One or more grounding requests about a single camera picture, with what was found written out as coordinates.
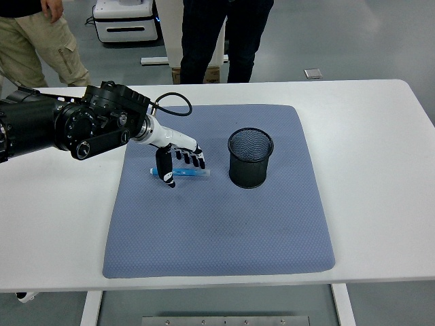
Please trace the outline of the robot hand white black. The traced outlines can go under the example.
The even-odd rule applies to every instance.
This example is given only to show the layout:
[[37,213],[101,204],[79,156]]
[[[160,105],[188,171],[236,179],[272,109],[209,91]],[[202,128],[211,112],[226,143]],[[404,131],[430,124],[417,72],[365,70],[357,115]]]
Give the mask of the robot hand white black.
[[150,135],[146,139],[148,145],[156,150],[156,168],[159,178],[169,187],[175,187],[173,178],[172,151],[177,159],[184,159],[186,164],[205,169],[204,153],[195,139],[181,132],[161,126],[152,115],[147,115],[150,121]]

